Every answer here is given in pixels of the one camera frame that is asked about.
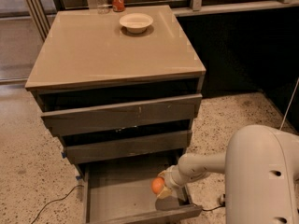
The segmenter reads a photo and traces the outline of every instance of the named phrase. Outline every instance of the black wall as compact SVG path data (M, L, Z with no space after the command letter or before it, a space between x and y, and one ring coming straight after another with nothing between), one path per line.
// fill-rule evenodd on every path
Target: black wall
M299 77L299 7L178 20L206 67L204 98L263 90L285 114ZM299 131L299 91L287 118Z

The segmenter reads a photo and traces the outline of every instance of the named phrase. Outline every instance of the bowl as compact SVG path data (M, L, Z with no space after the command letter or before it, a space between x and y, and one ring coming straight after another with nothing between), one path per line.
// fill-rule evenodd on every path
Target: bowl
M151 26L153 18L143 13L130 13L120 18L120 24L132 34L141 34Z

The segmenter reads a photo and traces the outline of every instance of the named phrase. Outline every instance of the cabinet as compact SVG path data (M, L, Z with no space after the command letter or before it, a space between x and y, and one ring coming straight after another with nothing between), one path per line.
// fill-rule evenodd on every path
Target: cabinet
M128 13L154 23L132 35ZM169 6L58 13L26 89L85 181L86 223L199 215L187 188L157 201L150 181L189 145L205 71Z

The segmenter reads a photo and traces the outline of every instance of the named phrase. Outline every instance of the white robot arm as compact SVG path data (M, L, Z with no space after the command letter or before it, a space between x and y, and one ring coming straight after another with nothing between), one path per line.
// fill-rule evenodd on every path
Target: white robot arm
M299 136L262 125L246 126L232 136L226 153L187 153L161 172L164 186L157 197L209 173L225 174L227 224L299 224L294 192Z

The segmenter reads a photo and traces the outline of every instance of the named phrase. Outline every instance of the terrazzo floor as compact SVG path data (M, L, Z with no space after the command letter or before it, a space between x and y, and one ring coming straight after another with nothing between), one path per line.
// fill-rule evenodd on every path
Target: terrazzo floor
M32 223L45 203L63 198L78 184L74 167L61 156L60 142L44 127L40 110L22 85L0 86L0 223ZM260 92L203 99L188 152L223 152L231 135L250 124L278 128L282 116ZM287 123L283 131L295 133ZM189 185L196 204L218 206L224 176ZM51 203L35 223L81 223L83 188ZM225 223L225 209L203 212L181 224Z

